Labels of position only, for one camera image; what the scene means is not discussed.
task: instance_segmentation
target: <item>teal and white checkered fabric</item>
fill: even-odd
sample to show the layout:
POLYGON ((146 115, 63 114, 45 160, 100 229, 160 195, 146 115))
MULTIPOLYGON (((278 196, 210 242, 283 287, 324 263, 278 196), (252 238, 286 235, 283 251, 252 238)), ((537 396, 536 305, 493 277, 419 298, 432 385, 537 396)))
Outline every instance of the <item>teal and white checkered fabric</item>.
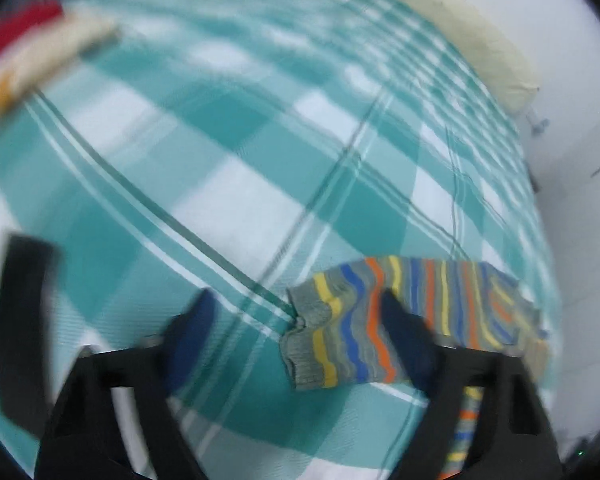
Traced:
MULTIPOLYGON (((557 326, 518 134, 455 48, 395 0, 72 0, 123 38, 0 123, 5 230, 64 253, 54 387, 202 287, 219 320, 175 416, 209 477, 377 479, 426 405, 410 386, 295 392, 285 290, 363 256, 486 260, 557 326)), ((555 384, 555 363, 543 394, 555 384)), ((37 442, 0 415, 30 472, 37 442)), ((141 446, 132 450, 145 466, 141 446)))

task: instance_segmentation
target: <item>bed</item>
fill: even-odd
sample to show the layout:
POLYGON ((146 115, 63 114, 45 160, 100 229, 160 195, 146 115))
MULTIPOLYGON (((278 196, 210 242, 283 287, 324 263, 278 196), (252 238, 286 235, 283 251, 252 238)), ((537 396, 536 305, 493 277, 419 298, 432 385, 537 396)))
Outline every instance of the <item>bed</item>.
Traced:
MULTIPOLYGON (((552 257, 516 128, 408 6, 66 6, 114 17, 120 40, 0 121, 0 262, 8 231, 63 253, 55 394, 81 346, 135 345, 211 287, 218 320, 171 399, 209 478, 376 479, 426 401, 408 384, 296 392, 278 347, 294 322, 287 287, 363 256, 484 260, 520 280, 558 340, 552 257)), ((557 348, 539 385, 546 402, 557 348)), ((0 440, 32 474, 37 441, 1 413, 0 440)), ((141 441, 126 443, 151 475, 141 441)))

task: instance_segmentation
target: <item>orange stripe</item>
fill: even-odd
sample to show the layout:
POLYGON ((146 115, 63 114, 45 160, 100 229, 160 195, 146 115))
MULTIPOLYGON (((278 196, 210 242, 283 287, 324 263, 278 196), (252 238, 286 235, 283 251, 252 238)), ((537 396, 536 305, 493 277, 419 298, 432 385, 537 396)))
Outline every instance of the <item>orange stripe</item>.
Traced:
POLYGON ((475 331, 474 284, 469 276, 469 262, 464 262, 462 264, 462 270, 464 270, 464 286, 466 289, 467 303, 469 304, 469 348, 479 350, 480 343, 478 343, 478 337, 475 331))
POLYGON ((504 321, 507 323, 511 323, 511 314, 507 312, 500 303, 498 303, 493 292, 489 293, 489 299, 491 300, 491 305, 493 305, 494 309, 498 313, 498 316, 504 319, 504 321))
POLYGON ((436 265, 433 260, 425 260, 425 272, 427 274, 427 315, 426 322, 430 330, 435 328, 433 314, 433 303, 436 299, 436 265))
POLYGON ((386 376, 384 377, 385 383, 392 383, 395 381, 396 371, 395 368, 391 364, 391 358, 389 356, 389 351, 384 346, 384 343, 378 336, 378 324, 380 317, 380 291, 384 285, 384 273, 382 272, 381 267, 378 265, 378 262, 374 258, 367 258, 366 264, 373 271, 374 276, 376 277, 376 285, 374 289, 371 291, 371 297, 369 302, 369 319, 366 325, 366 334, 369 336, 369 339, 373 342, 376 350, 378 351, 378 360, 380 361, 380 365, 384 370, 386 370, 386 376))
POLYGON ((471 410, 462 410, 460 412, 460 420, 476 420, 478 418, 478 412, 472 412, 471 410))

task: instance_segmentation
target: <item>red fabric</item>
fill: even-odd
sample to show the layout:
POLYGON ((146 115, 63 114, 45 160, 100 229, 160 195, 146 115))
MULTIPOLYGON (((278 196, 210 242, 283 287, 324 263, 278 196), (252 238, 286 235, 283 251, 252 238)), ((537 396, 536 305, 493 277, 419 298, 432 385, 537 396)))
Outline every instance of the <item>red fabric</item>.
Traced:
POLYGON ((30 28, 62 15, 62 6, 55 0, 29 4, 24 10, 0 20, 0 53, 30 28))

